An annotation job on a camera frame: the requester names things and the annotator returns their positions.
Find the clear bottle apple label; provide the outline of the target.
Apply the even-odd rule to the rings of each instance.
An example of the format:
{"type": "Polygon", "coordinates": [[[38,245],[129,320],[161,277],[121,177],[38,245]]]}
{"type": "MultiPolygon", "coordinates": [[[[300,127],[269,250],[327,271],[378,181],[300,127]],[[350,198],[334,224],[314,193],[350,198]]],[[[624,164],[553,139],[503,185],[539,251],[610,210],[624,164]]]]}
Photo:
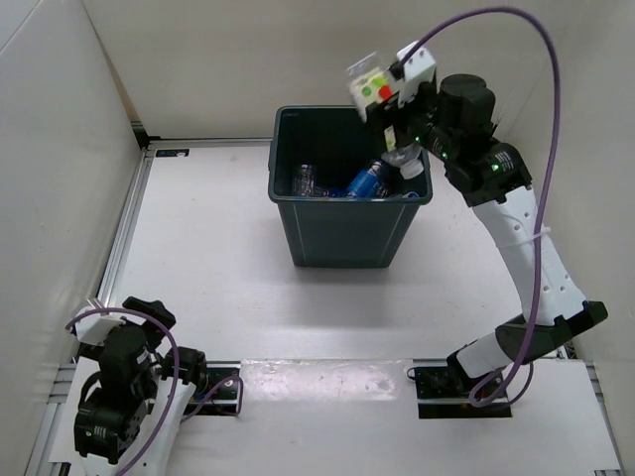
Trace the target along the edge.
{"type": "MultiPolygon", "coordinates": [[[[383,103],[393,95],[391,80],[381,68],[376,52],[350,66],[347,76],[349,94],[362,122],[366,124],[366,107],[383,103]]],[[[404,180],[412,180],[425,171],[421,154],[421,147],[413,144],[380,156],[383,161],[397,168],[404,180]]]]}

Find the clear bottle light blue label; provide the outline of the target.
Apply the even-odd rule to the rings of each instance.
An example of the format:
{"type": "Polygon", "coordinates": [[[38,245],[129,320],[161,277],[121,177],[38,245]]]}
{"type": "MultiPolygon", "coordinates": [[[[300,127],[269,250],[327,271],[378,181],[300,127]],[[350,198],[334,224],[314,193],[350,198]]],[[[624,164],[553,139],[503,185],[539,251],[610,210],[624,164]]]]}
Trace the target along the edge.
{"type": "Polygon", "coordinates": [[[383,160],[370,161],[345,190],[347,197],[386,198],[391,194],[396,169],[383,160]]]}

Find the clear bottle dark blue label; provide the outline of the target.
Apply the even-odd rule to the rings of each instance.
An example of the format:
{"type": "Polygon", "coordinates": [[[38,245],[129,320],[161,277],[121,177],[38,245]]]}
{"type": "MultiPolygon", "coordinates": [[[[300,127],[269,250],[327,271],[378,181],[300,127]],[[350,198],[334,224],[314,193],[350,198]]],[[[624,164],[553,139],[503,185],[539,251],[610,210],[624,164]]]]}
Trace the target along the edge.
{"type": "Polygon", "coordinates": [[[292,194],[299,197],[316,195],[316,167],[300,164],[294,167],[292,176],[292,194]]]}

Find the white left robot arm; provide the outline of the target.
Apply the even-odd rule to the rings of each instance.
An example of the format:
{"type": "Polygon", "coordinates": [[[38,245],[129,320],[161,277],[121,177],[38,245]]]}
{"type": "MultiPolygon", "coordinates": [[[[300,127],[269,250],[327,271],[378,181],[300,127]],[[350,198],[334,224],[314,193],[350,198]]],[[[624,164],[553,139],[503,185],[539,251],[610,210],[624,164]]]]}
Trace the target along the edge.
{"type": "Polygon", "coordinates": [[[66,325],[98,369],[81,387],[74,449],[88,475],[163,475],[188,403],[209,383],[203,352],[180,347],[159,300],[84,307],[66,325]]]}

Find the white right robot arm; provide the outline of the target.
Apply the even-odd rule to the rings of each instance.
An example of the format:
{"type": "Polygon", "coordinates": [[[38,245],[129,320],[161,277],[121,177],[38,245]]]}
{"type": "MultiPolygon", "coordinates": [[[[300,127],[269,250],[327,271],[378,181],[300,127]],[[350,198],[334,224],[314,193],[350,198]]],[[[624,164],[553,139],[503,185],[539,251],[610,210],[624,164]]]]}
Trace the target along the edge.
{"type": "Polygon", "coordinates": [[[495,138],[494,105],[484,79],[453,74],[421,83],[405,105],[383,93],[366,108],[380,151],[394,139],[399,147],[418,144],[443,162],[445,177],[489,232],[520,298],[520,315],[447,357],[446,386],[461,397],[491,372],[543,357],[608,316],[603,302],[587,299],[573,283],[547,229],[534,229],[532,177],[518,150],[495,138]]]}

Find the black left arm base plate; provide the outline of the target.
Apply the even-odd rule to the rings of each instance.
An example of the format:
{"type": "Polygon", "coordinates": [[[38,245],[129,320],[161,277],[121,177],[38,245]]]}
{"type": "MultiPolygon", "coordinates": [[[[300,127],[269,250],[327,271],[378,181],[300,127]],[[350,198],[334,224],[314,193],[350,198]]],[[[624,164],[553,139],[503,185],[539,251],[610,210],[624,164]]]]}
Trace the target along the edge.
{"type": "Polygon", "coordinates": [[[190,398],[187,414],[200,407],[203,417],[237,417],[242,410],[243,382],[239,363],[208,363],[207,377],[190,398]]]}

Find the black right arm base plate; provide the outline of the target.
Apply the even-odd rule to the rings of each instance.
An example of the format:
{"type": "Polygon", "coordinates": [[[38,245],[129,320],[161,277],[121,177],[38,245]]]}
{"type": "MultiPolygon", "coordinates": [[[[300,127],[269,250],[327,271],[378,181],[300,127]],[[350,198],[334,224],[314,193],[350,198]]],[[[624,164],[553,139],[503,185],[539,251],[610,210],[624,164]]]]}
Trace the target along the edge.
{"type": "Polygon", "coordinates": [[[416,365],[406,371],[415,384],[419,419],[507,418],[512,416],[507,394],[487,407],[477,408],[468,399],[470,389],[456,384],[446,366],[416,365]]]}

